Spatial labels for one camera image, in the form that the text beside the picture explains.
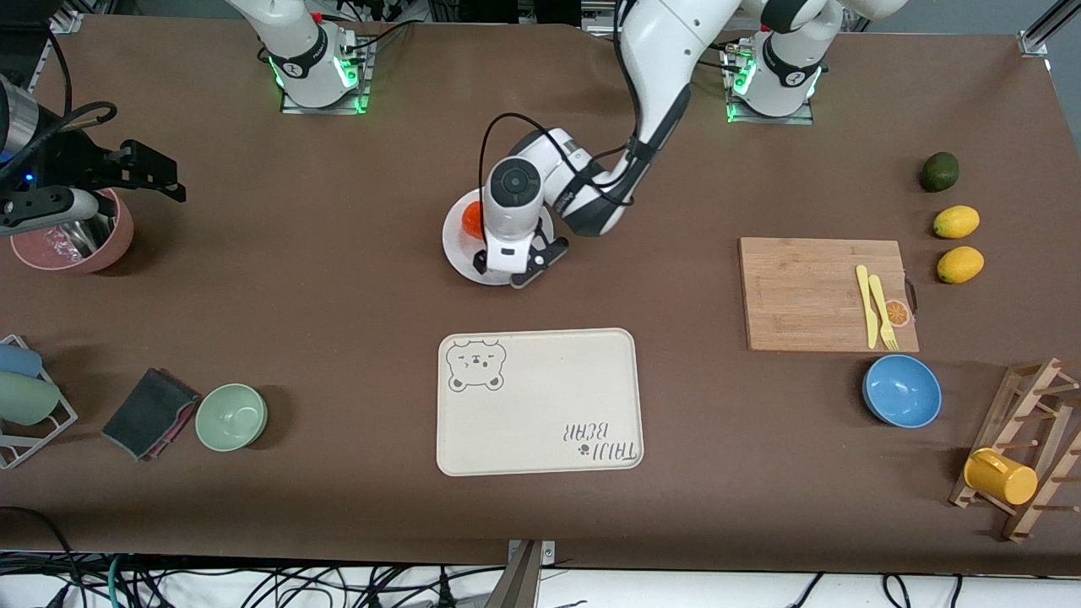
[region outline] green bowl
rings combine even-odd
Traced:
[[[196,435],[216,452],[231,452],[251,444],[267,425],[267,405],[244,384],[215,388],[199,406]]]

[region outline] cutting board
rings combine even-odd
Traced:
[[[751,351],[886,352],[881,338],[867,347],[859,264],[879,276],[888,301],[909,305],[897,241],[748,237],[739,264]],[[881,319],[873,299],[871,308]],[[903,353],[920,352],[915,319],[894,333]]]

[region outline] lemon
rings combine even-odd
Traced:
[[[935,234],[945,239],[964,238],[979,225],[979,213],[976,210],[957,204],[943,211],[935,217]]]
[[[964,282],[984,269],[984,255],[971,247],[946,252],[938,261],[938,278],[943,282]]]

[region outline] orange slice sticker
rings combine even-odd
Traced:
[[[885,303],[885,316],[893,327],[905,327],[912,322],[912,313],[908,309],[908,304],[900,300],[888,300]]]

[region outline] bear illustration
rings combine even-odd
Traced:
[[[503,387],[503,362],[506,360],[507,352],[498,341],[455,342],[446,351],[446,362],[451,366],[451,391],[461,393],[468,386],[498,391]]]

